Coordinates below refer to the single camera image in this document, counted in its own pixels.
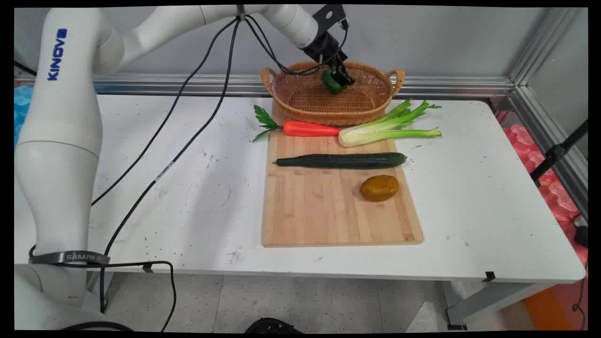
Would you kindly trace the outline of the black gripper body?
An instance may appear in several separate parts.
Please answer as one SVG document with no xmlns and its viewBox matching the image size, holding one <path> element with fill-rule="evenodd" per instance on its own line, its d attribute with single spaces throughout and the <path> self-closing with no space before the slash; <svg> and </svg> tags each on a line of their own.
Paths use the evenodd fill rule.
<svg viewBox="0 0 601 338">
<path fill-rule="evenodd" d="M 342 51 L 342 45 L 329 32 L 316 37 L 311 44 L 302 48 L 301 51 L 318 64 L 329 67 L 337 67 L 348 59 L 348 56 Z"/>
</svg>

